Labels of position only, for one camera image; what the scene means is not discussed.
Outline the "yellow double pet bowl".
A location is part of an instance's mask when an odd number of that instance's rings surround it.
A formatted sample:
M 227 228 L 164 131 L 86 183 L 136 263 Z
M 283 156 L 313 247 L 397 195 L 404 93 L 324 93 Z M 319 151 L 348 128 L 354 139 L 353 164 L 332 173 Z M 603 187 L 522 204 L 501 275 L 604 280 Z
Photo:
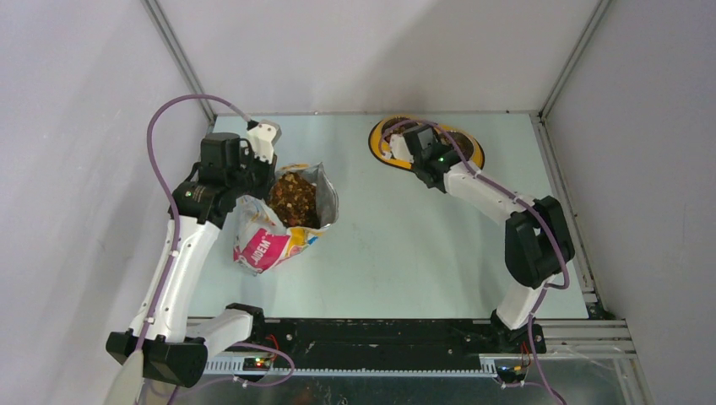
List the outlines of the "yellow double pet bowl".
M 368 138 L 368 148 L 372 155 L 381 163 L 400 170 L 410 171 L 411 166 L 408 168 L 391 159 L 388 143 L 391 135 L 403 135 L 408 129 L 418 127 L 419 125 L 420 119 L 417 117 L 408 115 L 388 116 L 377 123 L 371 130 Z M 437 123 L 435 127 L 431 127 L 431 130 L 437 135 L 442 144 L 449 144 L 449 141 L 443 134 L 446 132 L 459 146 L 459 149 L 468 161 L 476 164 L 480 169 L 485 167 L 484 149 L 472 135 L 456 127 L 439 123 Z

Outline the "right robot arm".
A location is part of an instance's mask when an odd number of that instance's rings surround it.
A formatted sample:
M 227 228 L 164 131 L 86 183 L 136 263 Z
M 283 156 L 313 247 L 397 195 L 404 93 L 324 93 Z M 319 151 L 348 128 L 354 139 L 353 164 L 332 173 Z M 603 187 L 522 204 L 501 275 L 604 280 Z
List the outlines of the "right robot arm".
M 490 178 L 483 171 L 483 148 L 462 131 L 415 121 L 390 135 L 388 146 L 427 187 L 470 203 L 501 226 L 504 262 L 513 281 L 496 308 L 500 323 L 491 329 L 491 341 L 503 353 L 515 351 L 546 290 L 564 290 L 571 283 L 567 264 L 575 248 L 560 202 L 510 190 Z

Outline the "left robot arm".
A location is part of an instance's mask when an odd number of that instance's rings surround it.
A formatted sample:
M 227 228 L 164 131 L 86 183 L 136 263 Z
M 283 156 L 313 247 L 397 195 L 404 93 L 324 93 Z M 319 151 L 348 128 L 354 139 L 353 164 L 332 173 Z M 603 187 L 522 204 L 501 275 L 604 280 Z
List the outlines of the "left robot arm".
M 211 133 L 200 146 L 200 160 L 172 193 L 167 236 L 155 275 L 138 314 L 125 332 L 111 332 L 106 351 L 140 378 L 192 387 L 208 360 L 238 343 L 257 351 L 266 327 L 254 321 L 262 310 L 230 304 L 195 327 L 188 310 L 204 262 L 239 197 L 265 197 L 274 181 L 274 145 L 280 131 L 268 124 L 244 138 Z

